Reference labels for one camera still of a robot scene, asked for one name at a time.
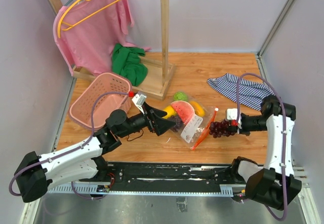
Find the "fake watermelon slice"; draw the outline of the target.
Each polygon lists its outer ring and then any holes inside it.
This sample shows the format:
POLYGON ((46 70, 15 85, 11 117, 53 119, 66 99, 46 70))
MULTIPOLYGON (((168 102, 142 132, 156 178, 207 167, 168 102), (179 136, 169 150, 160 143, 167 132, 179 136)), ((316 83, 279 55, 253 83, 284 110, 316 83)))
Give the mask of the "fake watermelon slice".
POLYGON ((185 125, 195 115, 194 108, 187 101, 174 101, 171 103, 171 106, 185 125))

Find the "red fake grape bunch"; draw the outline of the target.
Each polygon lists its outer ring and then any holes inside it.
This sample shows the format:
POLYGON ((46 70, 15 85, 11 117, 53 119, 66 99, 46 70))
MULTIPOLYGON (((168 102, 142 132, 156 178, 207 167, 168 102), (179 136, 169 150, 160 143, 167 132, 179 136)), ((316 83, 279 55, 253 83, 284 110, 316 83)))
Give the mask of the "red fake grape bunch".
POLYGON ((231 125, 227 120, 215 121, 210 124, 209 134, 213 136, 213 138, 220 137, 229 137, 233 136, 237 133, 237 130, 230 130, 231 125))

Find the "clear zip top bag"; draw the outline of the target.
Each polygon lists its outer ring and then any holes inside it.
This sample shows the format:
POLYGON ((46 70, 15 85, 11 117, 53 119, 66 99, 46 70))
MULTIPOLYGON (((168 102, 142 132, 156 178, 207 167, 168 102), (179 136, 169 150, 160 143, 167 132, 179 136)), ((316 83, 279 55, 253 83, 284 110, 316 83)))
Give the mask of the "clear zip top bag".
MULTIPOLYGON (((187 95, 189 97, 188 102, 190 102, 190 101, 198 102, 203 107, 206 114, 204 117, 199 117, 195 114, 186 125, 184 124, 184 127, 182 130, 180 130, 179 132, 173 132, 173 133, 180 140, 182 140, 190 149, 194 150, 197 148, 197 146, 200 143, 202 143, 202 141, 204 141, 204 139, 209 134, 210 124, 215 120, 219 109, 215 106, 205 107, 197 99, 190 96, 189 94, 187 94, 187 95)), ((171 100, 167 104, 167 106, 171 105, 172 102, 174 102, 173 97, 171 98, 171 100)))

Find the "orange yellow fake mango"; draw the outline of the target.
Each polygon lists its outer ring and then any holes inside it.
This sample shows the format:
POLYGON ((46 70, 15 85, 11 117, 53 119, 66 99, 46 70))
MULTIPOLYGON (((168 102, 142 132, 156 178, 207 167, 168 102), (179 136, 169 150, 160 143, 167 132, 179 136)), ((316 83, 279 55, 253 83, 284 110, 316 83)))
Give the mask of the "orange yellow fake mango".
POLYGON ((196 101, 190 101, 190 105, 194 108, 195 114, 199 117, 204 117, 205 116, 205 110, 203 107, 196 101))

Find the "yellow fake lemon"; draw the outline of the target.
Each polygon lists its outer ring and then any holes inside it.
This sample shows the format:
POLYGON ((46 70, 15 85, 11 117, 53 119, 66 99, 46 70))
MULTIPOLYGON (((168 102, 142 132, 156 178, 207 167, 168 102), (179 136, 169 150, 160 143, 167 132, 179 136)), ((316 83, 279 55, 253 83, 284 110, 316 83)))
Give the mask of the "yellow fake lemon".
POLYGON ((164 119, 168 119, 171 116, 177 115, 177 112, 171 105, 168 105, 167 107, 165 107, 164 111, 167 113, 166 116, 163 117, 164 119))

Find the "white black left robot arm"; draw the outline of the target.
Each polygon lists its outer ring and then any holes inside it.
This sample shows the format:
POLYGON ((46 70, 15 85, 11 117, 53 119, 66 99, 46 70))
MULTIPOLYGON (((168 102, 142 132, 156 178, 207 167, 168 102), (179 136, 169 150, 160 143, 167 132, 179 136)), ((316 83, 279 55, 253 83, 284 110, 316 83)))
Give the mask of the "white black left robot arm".
POLYGON ((25 203, 41 198, 58 185, 77 180, 95 179, 99 182, 108 177, 103 155, 121 145, 120 139, 148 128, 157 136, 175 126, 165 119, 166 112, 143 104, 143 112, 127 117, 125 111, 114 110, 104 126, 89 138, 56 152, 37 155, 27 153, 14 173, 20 196, 25 203))

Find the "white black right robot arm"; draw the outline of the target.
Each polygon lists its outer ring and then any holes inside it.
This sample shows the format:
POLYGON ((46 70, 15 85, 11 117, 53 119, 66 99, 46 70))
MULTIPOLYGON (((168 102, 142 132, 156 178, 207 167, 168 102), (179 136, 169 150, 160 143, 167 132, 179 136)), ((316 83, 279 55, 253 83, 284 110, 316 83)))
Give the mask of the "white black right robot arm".
POLYGON ((245 181, 248 199, 285 210, 302 188, 301 181, 294 177, 291 158, 296 107, 270 95, 262 100, 261 114, 258 116, 241 113, 239 120, 234 120, 235 112, 236 109, 227 111, 230 132, 248 136, 253 131, 266 131, 268 143, 263 168, 259 168, 253 160, 237 157, 231 164, 230 179, 236 184, 245 181))

